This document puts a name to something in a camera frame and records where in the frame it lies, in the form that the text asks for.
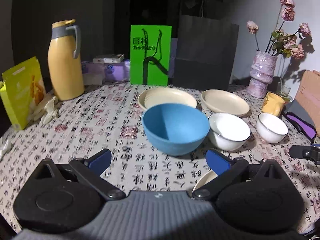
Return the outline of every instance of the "blue bowl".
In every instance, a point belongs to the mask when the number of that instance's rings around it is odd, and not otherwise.
[[[142,125],[150,143],[172,156],[192,152],[210,129],[204,114],[182,104],[161,104],[149,108],[143,114]]]

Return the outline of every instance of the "gray handle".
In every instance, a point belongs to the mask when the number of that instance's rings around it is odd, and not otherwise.
[[[78,25],[72,25],[69,27],[66,27],[66,30],[71,30],[73,29],[76,33],[76,49],[73,52],[73,58],[76,59],[79,56],[80,53],[80,46],[81,46],[81,33],[80,33],[80,28]]]

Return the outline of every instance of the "pink vase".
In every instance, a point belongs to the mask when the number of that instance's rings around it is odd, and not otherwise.
[[[275,73],[277,57],[257,50],[251,66],[249,86],[247,92],[256,98],[265,98],[267,86],[272,82]]]

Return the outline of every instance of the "yellow package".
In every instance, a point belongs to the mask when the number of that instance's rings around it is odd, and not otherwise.
[[[2,78],[0,96],[4,108],[13,127],[22,130],[46,94],[39,61],[30,58],[3,72]]]

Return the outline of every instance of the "yellow thermos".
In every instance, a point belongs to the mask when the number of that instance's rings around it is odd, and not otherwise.
[[[75,21],[52,24],[48,66],[53,91],[59,100],[76,98],[84,92],[80,61],[81,35],[79,27],[72,25]]]

